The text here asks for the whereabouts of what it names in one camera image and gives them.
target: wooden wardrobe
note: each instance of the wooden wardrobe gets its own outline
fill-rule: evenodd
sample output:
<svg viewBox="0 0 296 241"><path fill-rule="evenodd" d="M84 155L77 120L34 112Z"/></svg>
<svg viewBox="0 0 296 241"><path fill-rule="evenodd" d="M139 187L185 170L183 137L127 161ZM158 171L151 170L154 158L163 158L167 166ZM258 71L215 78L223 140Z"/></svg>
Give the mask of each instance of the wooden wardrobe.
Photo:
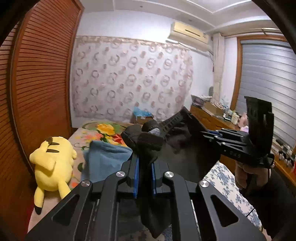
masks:
<svg viewBox="0 0 296 241"><path fill-rule="evenodd" d="M79 0L41 0L0 47L0 222L23 240L36 188L29 155L71 135L69 77Z"/></svg>

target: wooden desk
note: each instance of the wooden desk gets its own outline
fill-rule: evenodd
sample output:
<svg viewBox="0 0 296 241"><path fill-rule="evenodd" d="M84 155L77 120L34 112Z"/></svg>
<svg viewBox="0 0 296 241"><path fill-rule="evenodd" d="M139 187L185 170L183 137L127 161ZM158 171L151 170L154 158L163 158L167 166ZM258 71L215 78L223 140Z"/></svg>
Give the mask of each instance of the wooden desk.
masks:
<svg viewBox="0 0 296 241"><path fill-rule="evenodd" d="M209 130L220 130L221 128L239 130L238 126L235 126L230 121L225 121L218 119L210 114L206 113L204 110L196 107L191 106L190 112ZM229 157L221 155L221 159L219 160L223 163L227 168L234 173L235 170L235 160ZM285 176L290 184L293 185L296 189L296 175L292 172L291 169L286 166L283 161L279 160L278 154L275 153L274 158L275 169L280 172L282 176Z"/></svg>

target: black sleeve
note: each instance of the black sleeve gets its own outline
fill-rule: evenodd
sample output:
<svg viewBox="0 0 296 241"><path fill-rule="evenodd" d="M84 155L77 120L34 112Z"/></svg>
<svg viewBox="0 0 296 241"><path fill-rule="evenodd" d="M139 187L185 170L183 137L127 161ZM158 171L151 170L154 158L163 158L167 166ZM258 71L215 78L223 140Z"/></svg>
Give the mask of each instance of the black sleeve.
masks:
<svg viewBox="0 0 296 241"><path fill-rule="evenodd" d="M286 238L292 235L290 227L296 223L296 198L276 171L271 171L270 179L265 186L245 198L256 209L263 227L271 238L292 240Z"/></svg>

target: ceiling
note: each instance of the ceiling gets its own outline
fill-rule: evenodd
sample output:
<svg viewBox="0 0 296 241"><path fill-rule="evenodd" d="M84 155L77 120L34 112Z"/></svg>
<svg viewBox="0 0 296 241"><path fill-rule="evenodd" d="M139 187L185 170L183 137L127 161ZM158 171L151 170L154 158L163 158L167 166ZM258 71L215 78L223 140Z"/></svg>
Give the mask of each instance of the ceiling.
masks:
<svg viewBox="0 0 296 241"><path fill-rule="evenodd" d="M277 28L251 0L81 0L85 12L132 10L192 25L208 34L231 35L254 28Z"/></svg>

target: blue and white floral fabric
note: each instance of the blue and white floral fabric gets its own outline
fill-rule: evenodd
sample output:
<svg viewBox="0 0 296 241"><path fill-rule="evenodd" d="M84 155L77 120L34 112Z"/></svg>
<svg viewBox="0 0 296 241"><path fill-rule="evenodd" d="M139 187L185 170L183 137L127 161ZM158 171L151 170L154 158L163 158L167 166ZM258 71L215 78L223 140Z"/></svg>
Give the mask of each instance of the blue and white floral fabric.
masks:
<svg viewBox="0 0 296 241"><path fill-rule="evenodd" d="M211 168L204 180L210 182L243 215L247 216L253 209L253 206L239 193L239 189L235 185L234 175L219 161ZM262 224L256 210L253 210L247 218L262 230Z"/></svg>

